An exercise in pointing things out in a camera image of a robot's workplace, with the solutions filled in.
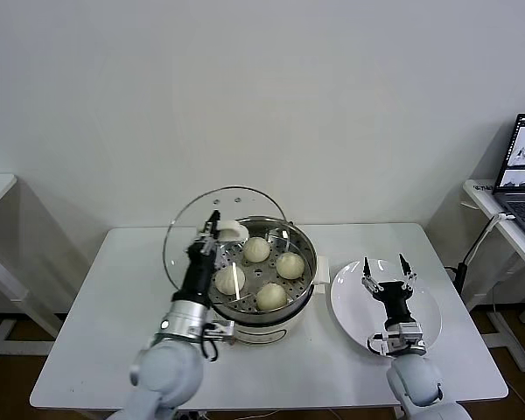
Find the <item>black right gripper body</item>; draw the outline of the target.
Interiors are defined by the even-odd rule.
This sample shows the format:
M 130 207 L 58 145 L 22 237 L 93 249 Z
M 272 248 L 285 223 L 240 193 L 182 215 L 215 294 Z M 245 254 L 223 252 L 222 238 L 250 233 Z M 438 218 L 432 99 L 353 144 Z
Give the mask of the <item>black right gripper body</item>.
M 372 293 L 372 297 L 384 306 L 387 319 L 385 326 L 413 322 L 407 300 L 412 297 L 413 290 L 402 281 L 379 283 L 381 287 Z

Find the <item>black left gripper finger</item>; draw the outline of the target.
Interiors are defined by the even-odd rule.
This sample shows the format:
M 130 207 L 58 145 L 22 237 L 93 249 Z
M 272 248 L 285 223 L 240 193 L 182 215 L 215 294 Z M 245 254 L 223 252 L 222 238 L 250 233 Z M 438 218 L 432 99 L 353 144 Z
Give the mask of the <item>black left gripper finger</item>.
M 209 249 L 209 255 L 213 257 L 215 268 L 224 268 L 227 264 L 227 249 L 223 242 L 213 240 Z
M 197 229 L 196 242 L 215 243 L 218 241 L 219 230 L 218 222 L 220 221 L 220 211 L 214 210 L 207 221 Z

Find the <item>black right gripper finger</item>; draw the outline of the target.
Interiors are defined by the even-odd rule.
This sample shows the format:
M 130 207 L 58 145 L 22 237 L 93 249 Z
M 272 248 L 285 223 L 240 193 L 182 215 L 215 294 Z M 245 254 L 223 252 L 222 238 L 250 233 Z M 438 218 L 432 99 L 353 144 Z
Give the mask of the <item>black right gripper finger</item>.
M 410 263 L 404 258 L 402 254 L 399 255 L 400 263 L 402 266 L 402 273 L 404 275 L 404 289 L 412 291 L 417 280 L 417 274 L 410 266 Z
M 373 279 L 368 259 L 364 258 L 361 282 L 371 294 L 379 293 L 382 287 Z

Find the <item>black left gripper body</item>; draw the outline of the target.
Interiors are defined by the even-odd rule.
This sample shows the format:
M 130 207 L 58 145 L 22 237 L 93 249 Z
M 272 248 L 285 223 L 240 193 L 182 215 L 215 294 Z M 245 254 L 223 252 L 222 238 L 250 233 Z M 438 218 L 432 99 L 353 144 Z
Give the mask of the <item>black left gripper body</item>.
M 188 250 L 189 266 L 185 272 L 181 288 L 172 296 L 172 301 L 209 302 L 208 292 L 212 276 L 216 271 L 217 253 L 212 248 L 207 254 L 202 252 L 204 244 L 195 242 Z

